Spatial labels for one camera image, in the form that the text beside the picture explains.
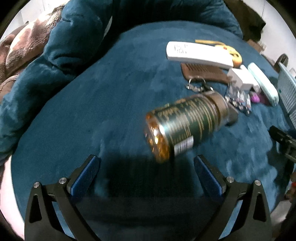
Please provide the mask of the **white remote box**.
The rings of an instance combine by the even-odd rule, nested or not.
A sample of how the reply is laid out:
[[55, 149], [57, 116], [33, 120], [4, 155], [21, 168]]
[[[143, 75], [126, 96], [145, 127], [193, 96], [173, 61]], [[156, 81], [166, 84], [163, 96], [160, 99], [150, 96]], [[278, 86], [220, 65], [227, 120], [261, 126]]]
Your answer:
[[232, 56], [227, 50], [204, 44], [170, 41], [166, 45], [166, 57], [181, 63], [210, 65], [222, 69], [234, 67]]

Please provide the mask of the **purple lighter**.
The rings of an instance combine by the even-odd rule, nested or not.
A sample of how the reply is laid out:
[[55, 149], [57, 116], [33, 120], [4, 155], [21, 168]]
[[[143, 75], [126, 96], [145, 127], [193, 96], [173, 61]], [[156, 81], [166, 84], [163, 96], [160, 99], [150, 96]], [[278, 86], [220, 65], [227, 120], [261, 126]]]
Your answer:
[[250, 100], [253, 103], [262, 103], [269, 105], [269, 100], [263, 93], [256, 93], [254, 91], [251, 91], [250, 93]]

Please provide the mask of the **brown wooden comb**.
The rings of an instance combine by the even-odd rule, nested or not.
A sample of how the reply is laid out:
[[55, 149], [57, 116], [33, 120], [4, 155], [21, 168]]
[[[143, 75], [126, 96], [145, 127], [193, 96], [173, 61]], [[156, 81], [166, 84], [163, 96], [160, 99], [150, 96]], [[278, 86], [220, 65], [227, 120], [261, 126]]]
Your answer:
[[216, 66], [181, 63], [181, 71], [185, 80], [201, 82], [203, 79], [206, 82], [217, 82], [229, 84], [230, 78]]

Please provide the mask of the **white power adapter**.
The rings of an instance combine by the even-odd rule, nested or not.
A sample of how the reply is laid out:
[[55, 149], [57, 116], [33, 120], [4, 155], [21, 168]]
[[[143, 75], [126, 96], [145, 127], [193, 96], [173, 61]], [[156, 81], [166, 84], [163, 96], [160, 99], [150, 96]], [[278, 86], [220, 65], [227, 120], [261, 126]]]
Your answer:
[[255, 93], [261, 92], [259, 83], [244, 65], [241, 65], [239, 69], [231, 68], [227, 73], [227, 77], [240, 90], [253, 90]]

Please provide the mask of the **light blue white case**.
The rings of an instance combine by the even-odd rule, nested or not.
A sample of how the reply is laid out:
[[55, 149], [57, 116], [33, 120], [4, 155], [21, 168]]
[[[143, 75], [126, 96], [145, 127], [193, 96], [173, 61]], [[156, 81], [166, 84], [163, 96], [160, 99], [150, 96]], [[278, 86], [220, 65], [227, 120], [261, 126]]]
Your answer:
[[277, 106], [279, 102], [278, 91], [274, 85], [270, 82], [267, 76], [261, 71], [261, 69], [254, 63], [250, 63], [247, 67], [248, 71], [257, 81], [261, 90], [269, 100], [272, 106]]

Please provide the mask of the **light blue mesh basket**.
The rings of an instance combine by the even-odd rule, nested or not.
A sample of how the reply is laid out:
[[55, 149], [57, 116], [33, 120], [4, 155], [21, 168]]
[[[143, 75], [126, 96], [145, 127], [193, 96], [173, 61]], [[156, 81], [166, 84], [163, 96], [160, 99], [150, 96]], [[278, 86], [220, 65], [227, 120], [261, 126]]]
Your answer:
[[283, 63], [278, 64], [280, 67], [280, 73], [278, 76], [277, 89], [280, 94], [280, 99], [285, 107], [285, 111], [290, 118], [290, 121], [295, 128], [295, 94], [296, 85], [295, 78], [287, 70]]

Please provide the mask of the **blue velvet cushion cover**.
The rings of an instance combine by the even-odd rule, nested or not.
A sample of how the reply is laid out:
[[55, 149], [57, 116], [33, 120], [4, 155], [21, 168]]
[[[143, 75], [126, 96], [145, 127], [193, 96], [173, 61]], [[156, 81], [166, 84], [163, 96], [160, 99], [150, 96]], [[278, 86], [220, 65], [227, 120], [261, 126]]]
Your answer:
[[91, 154], [101, 159], [96, 179], [77, 207], [102, 240], [191, 240], [204, 233], [219, 205], [194, 171], [202, 154], [236, 181], [263, 184], [274, 209], [293, 164], [278, 153], [268, 129], [288, 131], [281, 107], [256, 104], [235, 125], [222, 127], [172, 162], [157, 163], [144, 138], [148, 111], [192, 94], [178, 62], [166, 58], [170, 41], [217, 39], [255, 63], [273, 82], [277, 73], [250, 45], [221, 28], [161, 22], [122, 33], [96, 63], [50, 99], [12, 156], [13, 187], [22, 215], [33, 184], [68, 177]]

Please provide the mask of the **battery pack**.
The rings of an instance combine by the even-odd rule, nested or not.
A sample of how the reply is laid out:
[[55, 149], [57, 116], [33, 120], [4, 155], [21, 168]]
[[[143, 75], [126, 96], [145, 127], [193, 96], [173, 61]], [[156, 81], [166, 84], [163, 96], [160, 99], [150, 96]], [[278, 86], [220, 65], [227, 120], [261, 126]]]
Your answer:
[[228, 88], [225, 98], [234, 108], [244, 113], [246, 116], [252, 114], [250, 95], [244, 90]]

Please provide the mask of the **yellow tape measure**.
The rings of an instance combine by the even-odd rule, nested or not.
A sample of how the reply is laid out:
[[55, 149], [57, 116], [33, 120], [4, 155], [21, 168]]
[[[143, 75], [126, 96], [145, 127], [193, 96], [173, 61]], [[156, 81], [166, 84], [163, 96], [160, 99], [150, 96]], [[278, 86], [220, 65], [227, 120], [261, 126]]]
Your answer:
[[212, 41], [212, 40], [195, 40], [195, 43], [214, 45], [215, 47], [219, 47], [219, 48], [223, 48], [224, 50], [227, 50], [228, 53], [232, 56], [234, 68], [239, 68], [242, 64], [242, 57], [239, 54], [239, 52], [229, 45], [226, 45], [219, 41]]

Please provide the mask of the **brown plush blanket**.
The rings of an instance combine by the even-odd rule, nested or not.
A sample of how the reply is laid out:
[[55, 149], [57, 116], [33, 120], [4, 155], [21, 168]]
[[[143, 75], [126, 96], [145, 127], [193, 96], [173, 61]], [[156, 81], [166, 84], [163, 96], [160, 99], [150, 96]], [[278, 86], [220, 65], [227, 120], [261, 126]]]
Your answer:
[[22, 71], [43, 53], [64, 6], [16, 28], [1, 41], [1, 99], [11, 91]]

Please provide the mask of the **amber jar green label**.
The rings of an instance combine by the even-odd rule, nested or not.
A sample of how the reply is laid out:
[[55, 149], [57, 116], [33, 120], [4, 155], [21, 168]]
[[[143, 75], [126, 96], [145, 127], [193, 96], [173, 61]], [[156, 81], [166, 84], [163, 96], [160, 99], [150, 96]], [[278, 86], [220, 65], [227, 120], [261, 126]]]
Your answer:
[[206, 91], [148, 112], [144, 134], [156, 160], [163, 163], [237, 120], [232, 104], [218, 92]]

